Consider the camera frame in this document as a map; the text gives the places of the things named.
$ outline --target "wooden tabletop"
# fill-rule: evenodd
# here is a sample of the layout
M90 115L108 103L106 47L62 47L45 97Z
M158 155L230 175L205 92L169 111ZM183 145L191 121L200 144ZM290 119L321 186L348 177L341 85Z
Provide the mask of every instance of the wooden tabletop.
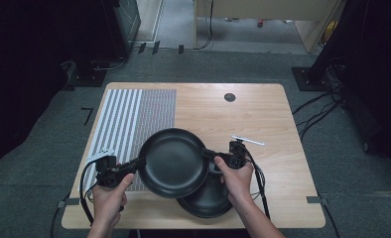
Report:
M307 196L317 196L304 150L298 136L285 90L280 84L263 83L130 83L115 82L107 89L175 89L177 91L175 127L196 134L207 148L227 152L232 135L265 146L245 142L247 149L263 170L272 222L278 228L321 228L326 224L318 203L308 203ZM228 102L226 93L236 99ZM86 155L101 113L96 115L84 150L70 198L79 197L78 184ZM258 185L252 178L251 191ZM150 191L127 192L128 203L116 228L124 229L210 229L243 228L232 208L216 218L197 218L184 211L175 199L162 198ZM257 205L262 208L261 199ZM63 217L64 228L89 228L80 205L69 205Z

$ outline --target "wooden table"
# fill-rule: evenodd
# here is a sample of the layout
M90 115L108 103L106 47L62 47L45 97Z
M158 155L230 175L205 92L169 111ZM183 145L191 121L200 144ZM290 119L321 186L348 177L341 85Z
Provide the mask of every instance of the wooden table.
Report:
M325 225L321 205L307 202L307 196L317 196L317 193L282 85L118 82L107 85L101 106L106 91L113 88L175 89L175 127L195 133L211 150L227 152L232 135L265 142L266 146L244 144L264 172L265 194L272 222L278 228L320 228ZM226 93L233 93L236 99L226 101ZM85 155L95 133L100 107ZM83 156L70 197L79 197L77 188L85 160L86 156ZM255 177L251 191L258 191ZM175 199L162 198L150 191L129 191L127 197L128 203L116 228L244 227L233 208L220 217L203 219L184 211ZM256 203L262 208L260 198L256 199ZM89 228L80 205L69 205L65 209L63 227Z
M305 49L310 53L345 0L214 0L213 18L295 20ZM194 47L197 18L210 16L211 0L195 0Z

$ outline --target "gray striped fabric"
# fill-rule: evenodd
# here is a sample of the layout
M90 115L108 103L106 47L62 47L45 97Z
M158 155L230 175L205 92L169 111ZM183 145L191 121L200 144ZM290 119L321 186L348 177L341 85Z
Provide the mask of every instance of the gray striped fabric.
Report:
M113 149L121 164L138 157L154 133L174 127L177 92L174 89L108 89L87 157ZM95 183L95 166L89 167L83 186ZM136 176L128 190L146 190Z

